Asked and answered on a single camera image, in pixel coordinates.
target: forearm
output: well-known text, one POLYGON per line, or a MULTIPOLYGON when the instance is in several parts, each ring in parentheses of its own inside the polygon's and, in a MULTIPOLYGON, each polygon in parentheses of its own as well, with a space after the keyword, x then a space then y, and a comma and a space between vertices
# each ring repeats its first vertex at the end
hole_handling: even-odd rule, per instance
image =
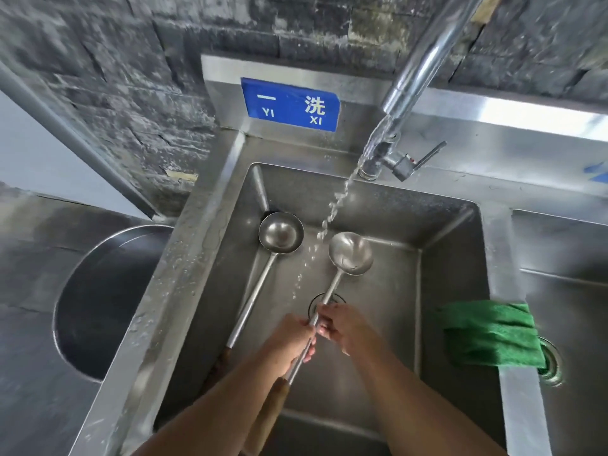
POLYGON ((371 328, 353 337, 353 358, 393 456, 505 456, 490 437, 419 380, 371 328))
POLYGON ((281 374, 277 353, 262 347, 160 429, 136 456, 237 456, 281 374))

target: faucet handle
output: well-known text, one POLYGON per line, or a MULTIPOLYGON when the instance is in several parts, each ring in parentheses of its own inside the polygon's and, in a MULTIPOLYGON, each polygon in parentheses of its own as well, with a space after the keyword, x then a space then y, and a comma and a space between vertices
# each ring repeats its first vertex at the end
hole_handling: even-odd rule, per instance
POLYGON ((398 151, 394 151, 386 155, 383 159, 383 164, 390 168, 395 177, 401 182, 405 181, 408 177, 413 175, 418 168, 421 168, 426 162, 447 145, 447 142, 443 141, 427 153, 422 159, 416 163, 413 158, 408 154, 403 155, 398 151))

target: faucet spout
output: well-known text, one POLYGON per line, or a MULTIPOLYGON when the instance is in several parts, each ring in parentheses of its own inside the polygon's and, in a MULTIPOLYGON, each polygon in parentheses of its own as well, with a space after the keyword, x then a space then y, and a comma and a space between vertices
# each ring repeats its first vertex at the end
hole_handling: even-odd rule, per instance
POLYGON ((391 166, 395 160, 403 160, 405 155, 399 157, 400 154, 393 153, 395 141, 399 140, 401 125, 482 1, 447 0, 430 21, 384 96, 381 108, 384 114, 390 116, 392 122, 385 131, 384 140, 376 145, 369 159, 359 170, 361 177, 368 180, 377 179, 383 164, 391 166))

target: wooden handle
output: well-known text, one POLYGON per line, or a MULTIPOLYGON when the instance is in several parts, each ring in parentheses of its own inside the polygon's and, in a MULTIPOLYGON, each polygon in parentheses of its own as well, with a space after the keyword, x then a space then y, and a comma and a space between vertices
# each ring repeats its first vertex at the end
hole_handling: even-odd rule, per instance
POLYGON ((224 347, 224 350, 219 354, 217 360, 211 367, 209 374, 205 378, 205 382, 202 383, 201 390, 198 394, 199 397, 205 395, 222 377, 224 377, 231 353, 232 349, 230 347, 224 347))
POLYGON ((279 377, 272 384, 272 388, 258 417, 255 418, 254 425, 249 429, 247 440, 243 445, 243 453, 246 456, 258 456, 262 452, 266 439, 268 439, 278 415, 281 414, 283 404, 285 404, 285 399, 289 394, 289 387, 289 383, 283 377, 279 377))

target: hand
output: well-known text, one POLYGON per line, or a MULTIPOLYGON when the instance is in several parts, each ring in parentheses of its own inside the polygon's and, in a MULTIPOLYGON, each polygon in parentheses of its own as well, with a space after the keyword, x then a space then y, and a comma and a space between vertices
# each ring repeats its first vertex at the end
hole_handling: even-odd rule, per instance
POLYGON ((277 354, 280 369, 284 370, 282 374, 285 374, 289 370, 291 362, 300 356, 311 337, 313 344, 308 349, 304 363, 307 363, 315 352, 314 345, 317 339, 314 327, 308 325, 307 319, 287 314, 266 340, 264 348, 277 354))
POLYGON ((353 338, 367 329, 371 329, 361 312, 354 306, 340 303, 317 306, 321 322, 317 332, 336 343, 342 352, 348 353, 349 344, 353 338))

